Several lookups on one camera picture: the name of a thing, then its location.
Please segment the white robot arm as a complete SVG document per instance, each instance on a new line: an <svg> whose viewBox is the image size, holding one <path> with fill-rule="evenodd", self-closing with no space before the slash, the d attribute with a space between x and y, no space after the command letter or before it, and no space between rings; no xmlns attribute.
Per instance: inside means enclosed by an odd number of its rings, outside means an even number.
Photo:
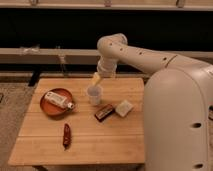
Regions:
<svg viewBox="0 0 213 171"><path fill-rule="evenodd" d="M150 75L143 96L146 171L210 171L209 109L213 65L179 54L130 46L125 35L97 42L101 77L122 61Z"/></svg>

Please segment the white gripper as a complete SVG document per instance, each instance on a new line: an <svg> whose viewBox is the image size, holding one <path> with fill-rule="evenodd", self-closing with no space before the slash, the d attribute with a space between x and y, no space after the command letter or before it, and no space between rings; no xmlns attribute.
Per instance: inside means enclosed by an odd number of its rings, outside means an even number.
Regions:
<svg viewBox="0 0 213 171"><path fill-rule="evenodd" d="M93 74L92 85L96 86L102 78L114 77L117 69L117 60L101 57L97 64L97 72Z"/></svg>

